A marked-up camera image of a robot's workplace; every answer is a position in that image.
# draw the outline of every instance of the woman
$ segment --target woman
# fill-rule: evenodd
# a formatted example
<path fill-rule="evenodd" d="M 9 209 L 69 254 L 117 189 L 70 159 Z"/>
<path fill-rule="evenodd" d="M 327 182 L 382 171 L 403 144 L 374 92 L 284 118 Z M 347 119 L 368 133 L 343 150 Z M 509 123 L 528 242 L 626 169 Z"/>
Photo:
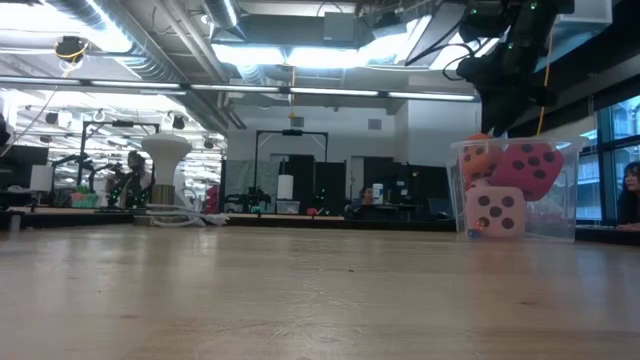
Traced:
<path fill-rule="evenodd" d="M 640 162 L 632 162 L 624 169 L 622 194 L 618 200 L 620 229 L 640 230 Z"/>

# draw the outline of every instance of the exposed ceiling duct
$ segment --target exposed ceiling duct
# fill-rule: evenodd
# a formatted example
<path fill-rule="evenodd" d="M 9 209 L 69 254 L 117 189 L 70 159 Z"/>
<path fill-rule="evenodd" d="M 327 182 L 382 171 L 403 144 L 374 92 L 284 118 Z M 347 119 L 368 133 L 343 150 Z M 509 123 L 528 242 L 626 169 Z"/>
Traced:
<path fill-rule="evenodd" d="M 240 8 L 235 0 L 204 0 L 204 11 L 216 29 L 225 30 L 242 40 L 246 40 L 246 36 L 238 26 Z"/>
<path fill-rule="evenodd" d="M 149 34 L 136 22 L 118 1 L 108 0 L 48 0 L 58 11 L 75 18 L 97 31 L 117 28 L 132 44 L 130 55 L 135 59 L 118 59 L 142 80 L 187 82 L 188 78 L 178 70 Z M 172 96 L 181 102 L 205 129 L 226 133 L 228 123 L 199 94 Z"/>

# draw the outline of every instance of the yellow cable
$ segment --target yellow cable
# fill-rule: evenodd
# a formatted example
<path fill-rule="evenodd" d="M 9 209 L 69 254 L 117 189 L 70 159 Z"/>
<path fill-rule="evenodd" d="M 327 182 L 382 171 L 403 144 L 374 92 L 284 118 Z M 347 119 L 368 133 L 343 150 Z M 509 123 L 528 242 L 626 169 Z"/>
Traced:
<path fill-rule="evenodd" d="M 553 29 L 555 27 L 555 23 L 551 26 L 551 32 L 549 35 L 549 52 L 547 53 L 547 68 L 544 71 L 544 88 L 547 88 L 549 85 L 549 69 L 551 68 L 551 51 L 553 49 Z M 536 136 L 540 136 L 540 131 L 542 131 L 542 122 L 544 121 L 544 106 L 540 107 L 540 118 L 538 119 L 538 131 L 536 132 Z"/>
<path fill-rule="evenodd" d="M 80 54 L 84 53 L 84 51 L 87 50 L 87 47 L 89 47 L 89 42 L 87 42 L 86 44 L 84 44 L 84 47 L 82 48 L 82 50 L 76 53 L 73 53 L 71 55 L 62 55 L 62 54 L 58 54 L 58 44 L 59 43 L 56 43 L 53 47 L 53 51 L 56 53 L 56 55 L 58 55 L 58 57 L 61 57 L 63 59 L 74 59 L 74 62 L 75 62 L 75 58 L 77 56 L 80 56 Z"/>

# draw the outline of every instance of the box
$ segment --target box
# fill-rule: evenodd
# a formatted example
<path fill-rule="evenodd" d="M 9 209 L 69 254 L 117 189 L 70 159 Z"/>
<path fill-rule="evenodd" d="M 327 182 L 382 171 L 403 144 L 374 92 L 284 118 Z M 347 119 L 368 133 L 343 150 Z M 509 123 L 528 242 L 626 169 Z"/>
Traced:
<path fill-rule="evenodd" d="M 276 204 L 276 212 L 278 214 L 299 214 L 300 201 L 278 200 Z"/>
<path fill-rule="evenodd" d="M 469 238 L 573 241 L 578 154 L 586 138 L 483 139 L 451 144 L 457 229 Z"/>

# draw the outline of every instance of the lamp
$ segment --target lamp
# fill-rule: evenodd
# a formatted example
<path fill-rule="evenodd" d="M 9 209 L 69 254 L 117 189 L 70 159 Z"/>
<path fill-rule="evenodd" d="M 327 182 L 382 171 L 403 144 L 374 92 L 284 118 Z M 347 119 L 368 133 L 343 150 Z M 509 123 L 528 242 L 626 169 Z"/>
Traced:
<path fill-rule="evenodd" d="M 191 143 L 176 135 L 153 134 L 142 139 L 141 145 L 156 167 L 156 183 L 153 185 L 151 200 L 154 204 L 173 205 L 173 176 L 180 160 L 191 151 Z"/>

